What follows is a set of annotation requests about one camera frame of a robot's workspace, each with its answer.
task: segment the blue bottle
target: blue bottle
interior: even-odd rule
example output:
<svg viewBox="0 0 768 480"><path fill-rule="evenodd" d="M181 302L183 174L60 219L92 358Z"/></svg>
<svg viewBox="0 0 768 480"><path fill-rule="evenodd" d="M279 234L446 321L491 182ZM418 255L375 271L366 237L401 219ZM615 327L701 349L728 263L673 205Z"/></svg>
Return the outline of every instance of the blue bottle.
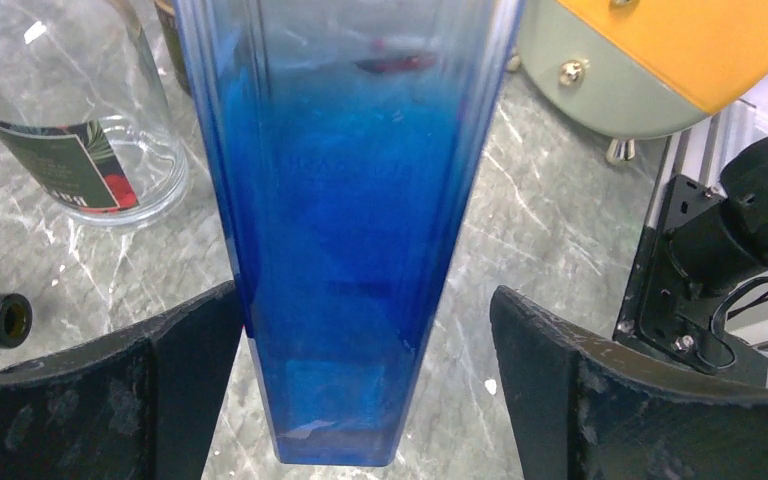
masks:
<svg viewBox="0 0 768 480"><path fill-rule="evenodd" d="M178 7L276 455L386 465L518 1Z"/></svg>

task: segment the orange panel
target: orange panel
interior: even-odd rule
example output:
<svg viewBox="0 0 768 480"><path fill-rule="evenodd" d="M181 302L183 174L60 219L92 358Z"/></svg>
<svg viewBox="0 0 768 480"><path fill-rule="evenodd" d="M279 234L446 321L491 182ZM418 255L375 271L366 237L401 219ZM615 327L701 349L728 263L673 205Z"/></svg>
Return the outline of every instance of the orange panel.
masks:
<svg viewBox="0 0 768 480"><path fill-rule="evenodd" d="M558 2L702 111L720 111L768 73L768 0Z"/></svg>

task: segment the screw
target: screw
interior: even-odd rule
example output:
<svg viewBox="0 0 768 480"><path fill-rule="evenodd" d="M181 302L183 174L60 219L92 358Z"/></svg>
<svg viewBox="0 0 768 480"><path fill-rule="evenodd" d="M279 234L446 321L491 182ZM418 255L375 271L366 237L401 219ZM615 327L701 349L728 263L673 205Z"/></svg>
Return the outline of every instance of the screw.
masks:
<svg viewBox="0 0 768 480"><path fill-rule="evenodd" d="M686 352L693 348L694 345L696 345L696 340L690 335L682 335L676 338L676 341L673 343L673 346L675 346L676 350L679 352Z"/></svg>
<svg viewBox="0 0 768 480"><path fill-rule="evenodd" d="M634 329L634 323L628 320L622 321L617 324L617 330L622 333L629 334Z"/></svg>
<svg viewBox="0 0 768 480"><path fill-rule="evenodd" d="M705 189L705 198L714 198L714 195L720 194L720 187L716 185L711 185L710 187Z"/></svg>
<svg viewBox="0 0 768 480"><path fill-rule="evenodd" d="M558 73L558 82L565 87L571 87L584 78L584 64L577 60L570 60L561 65Z"/></svg>

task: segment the clear glass jar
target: clear glass jar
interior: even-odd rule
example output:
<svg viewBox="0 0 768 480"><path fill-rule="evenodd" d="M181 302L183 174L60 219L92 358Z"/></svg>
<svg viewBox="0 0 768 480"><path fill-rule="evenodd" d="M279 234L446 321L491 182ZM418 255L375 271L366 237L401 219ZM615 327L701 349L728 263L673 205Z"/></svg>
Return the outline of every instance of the clear glass jar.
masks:
<svg viewBox="0 0 768 480"><path fill-rule="evenodd" d="M186 191L187 157L127 0L0 0L0 140L86 223L144 225Z"/></svg>

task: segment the gray marble countertop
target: gray marble countertop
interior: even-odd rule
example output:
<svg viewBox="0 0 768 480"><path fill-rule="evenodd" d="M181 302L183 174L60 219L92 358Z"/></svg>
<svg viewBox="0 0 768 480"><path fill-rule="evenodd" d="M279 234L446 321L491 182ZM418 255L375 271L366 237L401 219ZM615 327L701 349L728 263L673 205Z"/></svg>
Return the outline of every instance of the gray marble countertop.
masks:
<svg viewBox="0 0 768 480"><path fill-rule="evenodd" d="M27 342L0 351L0 368L140 321L231 278L191 101L175 83L151 3L138 10L190 149L190 191L147 229L82 226L0 144L0 291L25 294L36 314ZM663 142L639 145L640 158L621 169L604 161L606 146L523 75L509 76L393 464L278 463L243 344L204 478L522 478L490 335L490 296L505 284L610 333Z"/></svg>

